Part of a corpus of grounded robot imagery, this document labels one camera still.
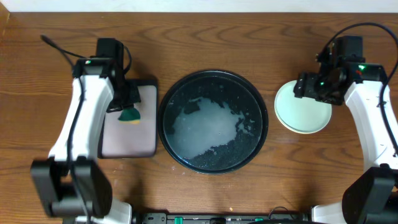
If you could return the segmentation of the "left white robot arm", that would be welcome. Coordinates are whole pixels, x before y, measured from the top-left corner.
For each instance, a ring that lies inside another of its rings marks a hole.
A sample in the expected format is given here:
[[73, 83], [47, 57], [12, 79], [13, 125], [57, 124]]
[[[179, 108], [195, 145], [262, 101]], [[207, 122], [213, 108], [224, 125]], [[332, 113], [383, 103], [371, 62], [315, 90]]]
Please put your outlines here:
[[118, 122], [138, 123], [140, 96], [125, 79], [123, 60], [81, 58], [73, 66], [73, 94], [62, 131], [45, 160], [30, 174], [45, 213], [65, 223], [132, 223], [132, 206], [113, 198], [97, 165], [98, 145], [108, 113]]

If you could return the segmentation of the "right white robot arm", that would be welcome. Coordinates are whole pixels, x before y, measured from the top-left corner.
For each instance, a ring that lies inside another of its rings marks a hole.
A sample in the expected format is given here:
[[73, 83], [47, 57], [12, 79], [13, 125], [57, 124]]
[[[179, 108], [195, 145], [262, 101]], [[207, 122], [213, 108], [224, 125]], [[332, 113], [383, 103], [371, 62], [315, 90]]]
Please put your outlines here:
[[297, 98], [345, 104], [354, 119], [364, 158], [364, 172], [340, 202], [317, 205], [317, 223], [397, 223], [397, 121], [384, 88], [381, 65], [346, 63], [324, 73], [303, 72], [294, 87]]

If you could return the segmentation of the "mint green plate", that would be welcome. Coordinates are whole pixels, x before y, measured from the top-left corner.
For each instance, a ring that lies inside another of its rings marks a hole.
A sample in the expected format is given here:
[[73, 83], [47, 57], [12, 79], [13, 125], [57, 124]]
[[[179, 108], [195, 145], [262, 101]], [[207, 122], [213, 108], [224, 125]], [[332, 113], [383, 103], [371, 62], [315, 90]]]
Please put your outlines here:
[[332, 106], [311, 98], [296, 98], [296, 81], [284, 84], [275, 96], [274, 109], [279, 121], [289, 130], [312, 134], [322, 130], [331, 120]]

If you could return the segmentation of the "green yellow sponge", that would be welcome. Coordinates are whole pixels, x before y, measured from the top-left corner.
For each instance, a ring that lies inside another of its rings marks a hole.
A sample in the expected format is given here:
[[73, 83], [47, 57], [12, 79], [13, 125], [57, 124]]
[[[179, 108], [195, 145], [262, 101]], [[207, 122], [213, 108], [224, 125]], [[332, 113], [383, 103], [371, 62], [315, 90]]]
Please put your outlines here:
[[141, 114], [135, 108], [128, 108], [122, 110], [118, 120], [122, 123], [139, 124], [141, 120]]

